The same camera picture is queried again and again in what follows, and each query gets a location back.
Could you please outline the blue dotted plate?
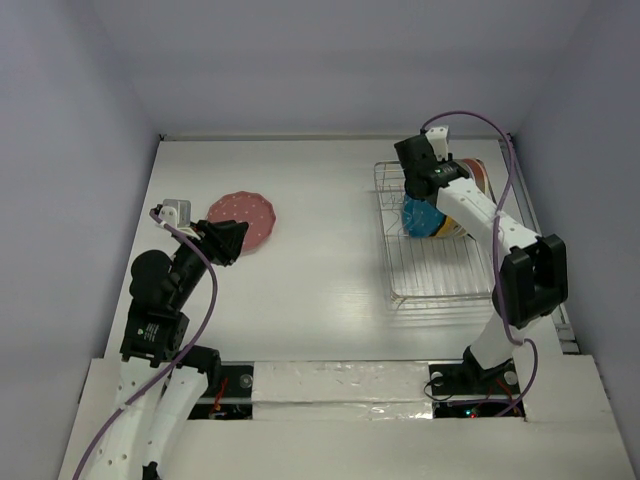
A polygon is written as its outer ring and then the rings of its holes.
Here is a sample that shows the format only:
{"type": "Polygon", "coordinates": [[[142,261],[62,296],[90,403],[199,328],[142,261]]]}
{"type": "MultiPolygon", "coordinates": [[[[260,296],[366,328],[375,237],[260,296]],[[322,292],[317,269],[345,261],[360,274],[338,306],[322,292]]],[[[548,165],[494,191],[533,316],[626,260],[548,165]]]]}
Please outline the blue dotted plate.
{"type": "Polygon", "coordinates": [[[446,216],[427,201],[416,200],[406,195],[402,206],[402,226],[412,238],[436,238],[443,227],[446,216]]]}

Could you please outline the yellow dotted plate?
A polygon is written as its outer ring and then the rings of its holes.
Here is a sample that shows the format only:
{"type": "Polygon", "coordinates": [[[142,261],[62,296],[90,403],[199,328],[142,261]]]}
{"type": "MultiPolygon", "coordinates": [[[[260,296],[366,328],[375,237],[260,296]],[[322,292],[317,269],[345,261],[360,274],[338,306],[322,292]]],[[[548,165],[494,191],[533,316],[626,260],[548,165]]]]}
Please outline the yellow dotted plate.
{"type": "Polygon", "coordinates": [[[434,233],[435,238],[455,238],[464,235],[464,229],[449,216],[444,218],[442,224],[434,233]]]}

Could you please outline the pink dotted plate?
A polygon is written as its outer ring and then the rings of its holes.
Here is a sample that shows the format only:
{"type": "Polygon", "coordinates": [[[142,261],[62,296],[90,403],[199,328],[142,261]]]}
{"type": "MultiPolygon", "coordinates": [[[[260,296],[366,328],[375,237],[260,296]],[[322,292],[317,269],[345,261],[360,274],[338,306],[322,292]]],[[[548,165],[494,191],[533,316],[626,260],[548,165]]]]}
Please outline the pink dotted plate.
{"type": "Polygon", "coordinates": [[[207,212],[211,223],[225,220],[246,222],[249,227],[244,237],[241,253],[257,250],[270,237],[276,223],[273,205],[255,192],[237,191],[215,201],[207,212]]]}

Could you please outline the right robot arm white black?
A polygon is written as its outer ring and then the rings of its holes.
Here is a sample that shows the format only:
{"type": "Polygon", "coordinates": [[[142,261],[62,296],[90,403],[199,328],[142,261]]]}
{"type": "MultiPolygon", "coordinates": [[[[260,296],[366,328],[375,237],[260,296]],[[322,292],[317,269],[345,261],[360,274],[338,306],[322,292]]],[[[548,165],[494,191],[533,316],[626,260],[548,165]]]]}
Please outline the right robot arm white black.
{"type": "Polygon", "coordinates": [[[557,235],[542,236],[502,211],[470,173],[436,153],[446,138],[415,135],[394,144],[404,189],[453,219],[487,249],[494,268],[494,313],[463,354],[462,384],[482,392],[523,345],[526,332],[568,297],[567,249],[557,235]]]}

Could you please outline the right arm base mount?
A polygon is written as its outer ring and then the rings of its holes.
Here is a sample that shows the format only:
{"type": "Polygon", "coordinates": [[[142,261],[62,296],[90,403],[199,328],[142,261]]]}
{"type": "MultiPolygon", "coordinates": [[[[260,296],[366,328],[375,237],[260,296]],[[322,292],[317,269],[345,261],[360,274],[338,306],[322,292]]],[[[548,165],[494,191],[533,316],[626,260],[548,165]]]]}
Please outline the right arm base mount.
{"type": "Polygon", "coordinates": [[[525,417],[512,362],[483,379],[471,378],[461,363],[430,364],[423,392],[431,401],[435,419],[525,417]]]}

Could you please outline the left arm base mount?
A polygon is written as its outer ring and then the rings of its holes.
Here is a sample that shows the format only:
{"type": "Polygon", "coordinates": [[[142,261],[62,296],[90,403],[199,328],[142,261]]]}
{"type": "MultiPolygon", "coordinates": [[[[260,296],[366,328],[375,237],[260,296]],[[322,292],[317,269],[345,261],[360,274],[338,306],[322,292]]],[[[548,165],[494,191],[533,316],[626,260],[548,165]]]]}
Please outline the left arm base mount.
{"type": "Polygon", "coordinates": [[[250,420],[253,417],[253,363],[223,363],[219,384],[192,408],[189,420],[250,420]]]}

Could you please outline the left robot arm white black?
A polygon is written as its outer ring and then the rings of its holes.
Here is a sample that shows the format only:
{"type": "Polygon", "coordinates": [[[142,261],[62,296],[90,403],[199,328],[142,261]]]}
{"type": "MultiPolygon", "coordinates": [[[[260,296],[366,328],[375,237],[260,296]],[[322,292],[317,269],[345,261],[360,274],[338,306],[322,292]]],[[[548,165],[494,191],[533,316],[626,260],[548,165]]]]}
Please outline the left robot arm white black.
{"type": "Polygon", "coordinates": [[[113,411],[83,453],[76,479],[162,478],[197,401],[222,382],[219,352],[197,343],[208,324],[186,341],[183,307],[203,275],[238,259],[249,225],[201,220],[186,234],[157,212],[151,217],[180,246],[172,256],[145,251],[131,265],[113,411]]]}

